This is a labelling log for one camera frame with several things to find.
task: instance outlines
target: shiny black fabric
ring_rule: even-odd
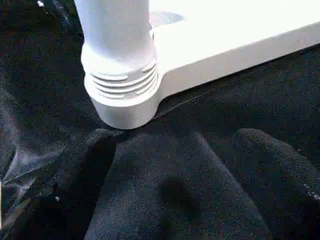
[[[1,234],[316,236],[318,46],[169,97],[149,124],[121,131],[101,122],[85,91],[78,34],[62,33],[55,17],[41,9],[19,8],[1,17],[3,219],[32,200],[26,217],[9,228],[11,235]],[[238,131],[243,128],[258,132]],[[261,137],[260,130],[268,135]],[[264,141],[272,142],[267,152]],[[279,146],[289,154],[275,154]],[[304,184],[314,190],[304,191]]]

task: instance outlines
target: white plastic base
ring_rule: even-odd
[[[151,0],[159,84],[140,102],[93,103],[108,125],[140,127],[167,96],[319,44],[319,9],[317,0]]]

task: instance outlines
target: white plastic stand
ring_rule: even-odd
[[[317,0],[75,3],[85,88],[119,129],[146,124],[167,96],[320,43]]]

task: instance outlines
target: white cylinder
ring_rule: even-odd
[[[99,116],[120,129],[145,124],[156,108],[144,117],[139,114],[139,119],[131,119],[136,115],[131,109],[151,98],[158,105],[154,95],[160,84],[149,0],[75,0],[75,5],[84,34],[85,88]]]

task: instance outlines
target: wrinkled black fabric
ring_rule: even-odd
[[[315,167],[287,143],[256,129],[238,130],[233,148],[239,153],[233,159],[236,176],[272,232],[297,239],[300,233],[314,233],[319,225],[312,221],[320,223],[320,173]]]
[[[125,224],[121,225],[119,221],[126,212],[120,212],[122,218],[113,222],[118,225],[111,231],[118,236],[156,236],[158,233],[158,237],[179,238],[191,232],[190,236],[201,238],[206,233],[218,235],[219,229],[224,233],[223,223],[230,229],[229,236],[239,234],[250,238],[250,234],[261,234],[263,238],[268,235],[269,228],[274,237],[285,235],[295,238],[305,234],[295,233],[293,229],[296,226],[303,226],[301,229],[304,231],[311,226],[311,234],[319,226],[316,202],[311,201],[296,209],[296,196],[301,199],[305,195],[290,180],[295,176],[293,173],[300,173],[300,168],[306,169],[304,175],[309,176],[310,170],[310,176],[314,176],[314,169],[318,171],[320,167],[319,46],[171,96],[160,104],[149,124],[133,131],[121,131],[106,126],[99,119],[85,91],[80,62],[81,37],[70,32],[62,33],[64,30],[54,17],[43,10],[30,11],[24,7],[2,14],[0,27],[2,215],[7,218],[24,199],[37,198],[39,193],[46,192],[46,188],[58,186],[57,189],[61,190],[59,203],[52,202],[54,195],[50,194],[37,205],[41,206],[39,212],[30,213],[36,217],[22,221],[24,223],[18,221],[22,232],[14,233],[17,239],[83,239],[103,181],[105,186],[97,206],[101,211],[95,211],[87,238],[110,234],[106,232],[110,226],[104,226],[101,219],[105,216],[112,222],[109,218],[111,213],[104,212],[110,207],[104,204],[108,199],[103,198],[111,194],[115,194],[112,199],[125,203],[125,209],[133,209],[132,213],[136,213],[128,214],[126,221],[122,222]],[[264,184],[275,183],[273,190],[277,194],[268,199],[268,203],[280,205],[281,213],[276,207],[274,211],[269,210],[269,205],[259,201],[264,192],[255,192],[260,189],[259,181],[254,180],[252,172],[259,173],[260,168],[254,159],[241,157],[246,151],[251,151],[245,145],[245,139],[242,145],[233,143],[233,135],[241,128],[262,130],[290,144],[306,157],[290,171],[275,164],[283,159],[269,162],[273,164],[270,166],[276,167],[274,174],[290,173],[290,178],[281,185],[286,198],[281,198],[278,181],[267,177],[261,180]],[[117,145],[117,155],[112,163],[113,142]],[[157,159],[148,159],[149,155]],[[190,156],[198,160],[194,167]],[[312,166],[304,164],[306,159]],[[170,177],[164,178],[161,170],[168,171]],[[155,176],[148,176],[148,171]],[[151,179],[157,176],[152,184]],[[217,176],[228,186],[225,192],[218,191],[224,188],[216,180]],[[113,186],[121,187],[115,187],[115,191],[111,191],[112,187],[107,184],[113,183],[113,178],[119,180],[118,185]],[[130,201],[128,197],[133,192],[125,190],[133,191],[134,183],[146,188],[136,187],[135,195],[131,195],[136,201]],[[202,184],[206,187],[204,189],[216,191],[196,187]],[[235,199],[237,204],[253,208],[239,208],[232,201],[223,201],[229,200],[235,191],[240,194]],[[203,206],[209,198],[212,208]],[[158,204],[151,207],[161,209],[152,212],[153,208],[149,209],[147,204],[137,201],[139,199],[150,200]],[[284,199],[291,199],[292,204],[282,204]],[[57,214],[50,211],[55,208],[59,209]],[[113,209],[119,209],[116,203]],[[224,209],[233,214],[223,214]],[[215,211],[222,215],[214,218],[217,220],[216,228],[205,229],[212,223],[205,217]],[[289,224],[282,222],[276,229],[271,221],[278,223],[284,219],[283,213],[293,214],[295,219]],[[151,224],[153,222],[145,225],[143,220],[154,215],[163,220],[161,224],[157,225],[155,221],[154,225]],[[141,217],[138,218],[140,224],[133,223],[135,216]],[[236,222],[237,216],[245,221]],[[257,219],[252,229],[246,221],[250,217]],[[263,231],[258,233],[257,226],[262,226]]]
[[[150,128],[118,146],[85,239],[270,238],[201,135]]]

